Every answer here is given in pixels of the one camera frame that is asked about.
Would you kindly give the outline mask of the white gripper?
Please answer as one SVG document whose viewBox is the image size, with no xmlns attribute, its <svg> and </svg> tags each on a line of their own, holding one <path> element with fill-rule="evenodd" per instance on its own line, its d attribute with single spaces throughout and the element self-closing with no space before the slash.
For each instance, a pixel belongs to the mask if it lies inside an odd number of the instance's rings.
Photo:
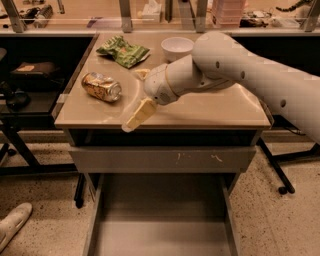
<svg viewBox="0 0 320 256">
<path fill-rule="evenodd" d="M 144 98 L 129 108 L 124 116 L 122 130 L 132 132 L 149 119 L 157 110 L 157 104 L 168 105 L 178 100 L 166 79 L 168 65 L 162 64 L 150 69 L 137 69 L 136 76 L 144 81 L 144 91 L 149 98 Z"/>
</svg>

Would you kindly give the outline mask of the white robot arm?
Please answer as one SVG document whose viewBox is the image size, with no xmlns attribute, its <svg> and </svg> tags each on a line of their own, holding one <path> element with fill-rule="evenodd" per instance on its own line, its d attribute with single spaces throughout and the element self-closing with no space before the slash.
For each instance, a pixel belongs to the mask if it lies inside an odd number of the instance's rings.
<svg viewBox="0 0 320 256">
<path fill-rule="evenodd" d="M 320 77 L 260 57 L 220 32 L 201 35 L 189 55 L 152 69 L 144 80 L 146 98 L 129 113 L 122 129 L 135 130 L 159 105 L 185 94 L 235 83 L 320 143 Z"/>
</svg>

